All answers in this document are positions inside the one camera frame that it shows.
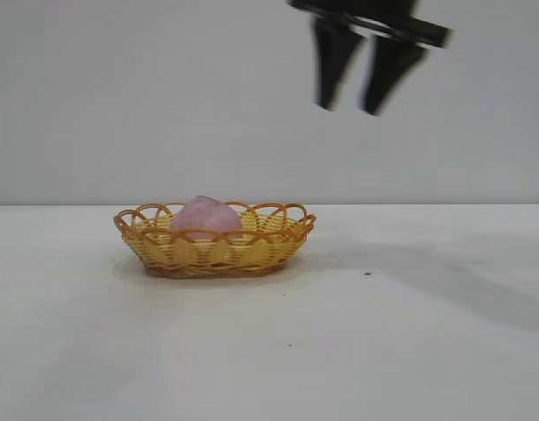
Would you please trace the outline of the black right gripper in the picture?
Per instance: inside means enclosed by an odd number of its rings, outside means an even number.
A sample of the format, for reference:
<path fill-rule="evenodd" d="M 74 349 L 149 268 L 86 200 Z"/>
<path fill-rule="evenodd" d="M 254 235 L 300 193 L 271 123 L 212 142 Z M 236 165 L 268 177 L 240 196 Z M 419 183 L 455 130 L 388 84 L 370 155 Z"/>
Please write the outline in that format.
<path fill-rule="evenodd" d="M 328 111 L 334 106 L 352 56 L 366 41 L 352 25 L 393 37 L 373 37 L 372 72 L 363 95 L 363 110 L 374 116 L 380 114 L 401 80 L 426 57 L 427 49 L 415 43 L 445 48 L 451 35 L 450 28 L 416 18 L 414 8 L 418 2 L 412 0 L 287 3 L 316 15 L 311 23 L 316 48 L 316 104 Z"/>

